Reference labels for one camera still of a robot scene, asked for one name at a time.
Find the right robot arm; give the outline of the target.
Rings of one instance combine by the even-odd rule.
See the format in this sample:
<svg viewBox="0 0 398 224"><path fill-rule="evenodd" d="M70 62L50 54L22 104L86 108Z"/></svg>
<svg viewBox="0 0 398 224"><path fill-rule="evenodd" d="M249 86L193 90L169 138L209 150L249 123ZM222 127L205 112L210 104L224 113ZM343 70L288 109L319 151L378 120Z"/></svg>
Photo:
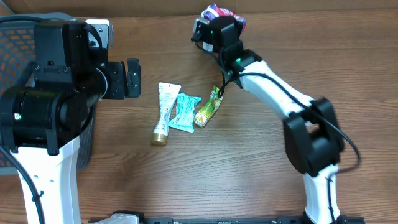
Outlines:
<svg viewBox="0 0 398 224"><path fill-rule="evenodd" d="M243 23L233 16L213 20L197 18L192 39L213 45L214 56L231 82L261 99L282 120L285 153L293 167L303 174L308 223L336 223L340 210L336 202L335 174L343 135L332 104L314 100L278 77L255 52L240 40Z"/></svg>

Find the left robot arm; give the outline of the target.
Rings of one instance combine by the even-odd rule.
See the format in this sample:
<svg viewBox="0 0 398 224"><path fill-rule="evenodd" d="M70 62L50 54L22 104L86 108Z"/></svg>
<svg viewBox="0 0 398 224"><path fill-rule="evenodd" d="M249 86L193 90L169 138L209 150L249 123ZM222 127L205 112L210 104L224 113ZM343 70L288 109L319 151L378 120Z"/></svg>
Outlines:
<svg viewBox="0 0 398 224"><path fill-rule="evenodd" d="M80 223L81 137L99 100L137 98L137 59L111 62L107 19L1 18L2 48L22 64L1 95L1 152L17 169L29 223Z"/></svg>

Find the white tube with gold cap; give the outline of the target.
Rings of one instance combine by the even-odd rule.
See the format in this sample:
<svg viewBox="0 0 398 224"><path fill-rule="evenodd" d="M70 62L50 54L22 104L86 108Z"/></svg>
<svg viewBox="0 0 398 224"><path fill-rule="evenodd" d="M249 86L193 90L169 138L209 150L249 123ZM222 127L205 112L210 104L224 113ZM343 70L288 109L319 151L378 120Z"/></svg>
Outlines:
<svg viewBox="0 0 398 224"><path fill-rule="evenodd" d="M159 88L159 109L160 118L152 134L152 144L164 146L169 136L169 121L172 109L180 93L181 86L171 83L160 82Z"/></svg>

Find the teal snack packet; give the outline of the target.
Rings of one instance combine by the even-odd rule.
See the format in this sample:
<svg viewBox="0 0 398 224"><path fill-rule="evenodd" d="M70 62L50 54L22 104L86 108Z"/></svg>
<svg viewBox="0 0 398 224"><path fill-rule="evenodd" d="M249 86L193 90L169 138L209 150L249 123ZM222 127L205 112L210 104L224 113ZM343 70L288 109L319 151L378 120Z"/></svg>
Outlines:
<svg viewBox="0 0 398 224"><path fill-rule="evenodd" d="M169 121L169 127L194 133L195 107L201 102L201 97L179 93L177 96L176 115Z"/></svg>

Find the purple pad package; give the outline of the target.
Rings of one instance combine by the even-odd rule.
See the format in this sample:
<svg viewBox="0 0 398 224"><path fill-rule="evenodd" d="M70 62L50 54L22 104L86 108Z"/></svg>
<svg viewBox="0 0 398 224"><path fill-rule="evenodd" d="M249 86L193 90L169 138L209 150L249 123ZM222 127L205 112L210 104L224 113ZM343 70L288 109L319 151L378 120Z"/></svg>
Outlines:
<svg viewBox="0 0 398 224"><path fill-rule="evenodd" d="M229 9L218 7L215 3L210 4L204 11L201 12L200 16L202 18L208 19L209 21L213 20L216 17L233 16L238 22L241 22L243 24L242 31L244 31L246 28L245 18L233 13Z"/></svg>

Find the green yellow snack packet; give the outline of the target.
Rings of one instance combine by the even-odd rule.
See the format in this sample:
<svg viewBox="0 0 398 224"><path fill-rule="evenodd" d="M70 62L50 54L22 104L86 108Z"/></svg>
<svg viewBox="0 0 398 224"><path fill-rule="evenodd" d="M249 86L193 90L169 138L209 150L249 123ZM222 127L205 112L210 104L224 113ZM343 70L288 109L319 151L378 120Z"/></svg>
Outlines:
<svg viewBox="0 0 398 224"><path fill-rule="evenodd" d="M196 113L194 123L198 127L204 128L220 107L223 97L218 97L219 90L220 89L217 86L214 86L209 100Z"/></svg>

